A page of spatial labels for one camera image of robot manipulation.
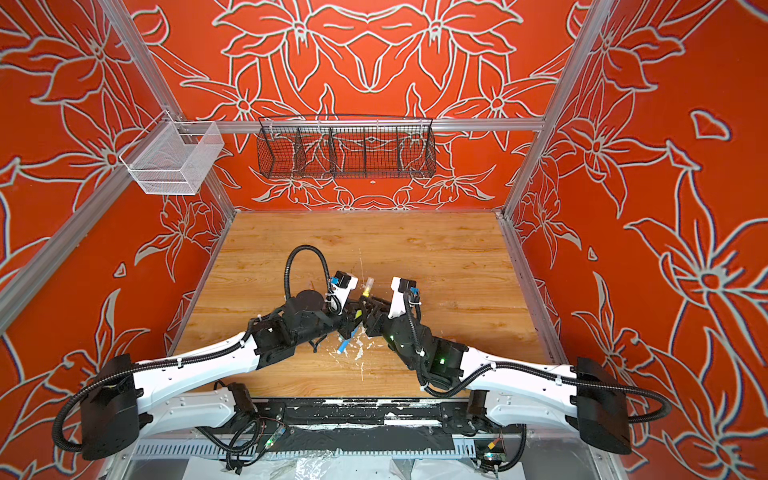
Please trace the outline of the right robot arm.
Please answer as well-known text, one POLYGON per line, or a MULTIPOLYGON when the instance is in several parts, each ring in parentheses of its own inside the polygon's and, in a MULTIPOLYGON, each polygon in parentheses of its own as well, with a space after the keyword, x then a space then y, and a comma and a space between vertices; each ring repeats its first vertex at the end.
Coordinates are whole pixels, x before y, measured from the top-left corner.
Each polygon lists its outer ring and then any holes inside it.
POLYGON ((474 416, 495 426, 575 431, 592 447, 630 453, 626 396, 593 361, 571 366, 512 360, 434 336, 415 308, 372 297, 362 298, 359 309, 365 333, 382 337, 426 394, 451 398, 467 391, 474 416))

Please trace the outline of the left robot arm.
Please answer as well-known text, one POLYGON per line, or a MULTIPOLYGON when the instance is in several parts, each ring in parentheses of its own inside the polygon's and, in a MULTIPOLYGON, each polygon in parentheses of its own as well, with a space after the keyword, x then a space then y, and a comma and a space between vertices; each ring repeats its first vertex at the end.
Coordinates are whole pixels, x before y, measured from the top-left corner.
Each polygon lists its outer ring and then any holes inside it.
POLYGON ((80 454, 86 460, 111 456, 128 447, 147 427, 149 411, 224 377, 250 373, 281 362, 303 343, 315 344, 334 332, 350 336, 359 323, 360 303, 338 305, 303 291, 244 332, 186 354, 133 362, 128 354, 109 361, 77 400, 81 413, 80 454))

